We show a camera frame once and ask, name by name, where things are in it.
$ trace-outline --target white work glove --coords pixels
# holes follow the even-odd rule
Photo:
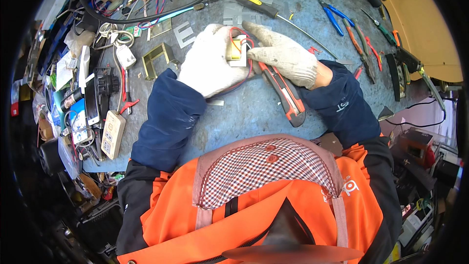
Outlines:
[[[226,48],[231,45],[229,26],[208,25],[201,32],[181,65],[178,81],[198,91],[204,98],[241,82],[249,72],[248,67],[231,67],[226,63]],[[232,37],[239,35],[233,30]]]
[[[278,72],[299,86],[312,89],[316,82],[318,60],[300,44],[264,26],[243,21],[243,28],[261,42],[262,47],[248,50],[248,58],[275,66]],[[253,62],[256,73],[258,64]]]

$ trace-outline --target pliers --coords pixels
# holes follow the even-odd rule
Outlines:
[[[320,5],[323,7],[325,13],[327,14],[327,17],[329,18],[329,20],[331,21],[331,23],[334,25],[334,28],[337,30],[337,32],[339,33],[339,35],[341,35],[342,37],[344,36],[344,33],[342,32],[341,30],[341,27],[339,26],[339,24],[337,23],[337,21],[334,19],[334,16],[332,15],[332,12],[333,11],[335,14],[337,14],[338,16],[340,16],[341,18],[343,19],[346,19],[350,26],[353,26],[355,27],[355,24],[352,22],[352,20],[350,20],[346,15],[344,15],[340,10],[334,8],[332,5],[330,4],[327,4],[325,3],[324,1],[322,0],[318,0],[320,2]]]

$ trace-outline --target bottle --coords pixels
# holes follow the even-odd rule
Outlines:
[[[60,102],[60,108],[62,109],[62,112],[66,113],[73,104],[77,103],[83,97],[84,95],[82,94],[80,88],[67,95]]]

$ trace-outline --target navy blue sleeve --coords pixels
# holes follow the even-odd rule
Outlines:
[[[379,137],[381,128],[372,109],[363,99],[360,83],[345,66],[320,60],[333,73],[328,86],[314,90],[300,88],[303,101],[318,111],[327,128],[334,132],[344,149]]]
[[[196,121],[207,103],[167,69],[155,81],[148,97],[148,120],[138,132],[130,158],[141,165],[173,172]]]

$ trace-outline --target smartphone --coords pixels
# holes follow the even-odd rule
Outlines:
[[[89,126],[99,122],[99,106],[97,102],[97,88],[94,73],[86,79],[85,112]]]

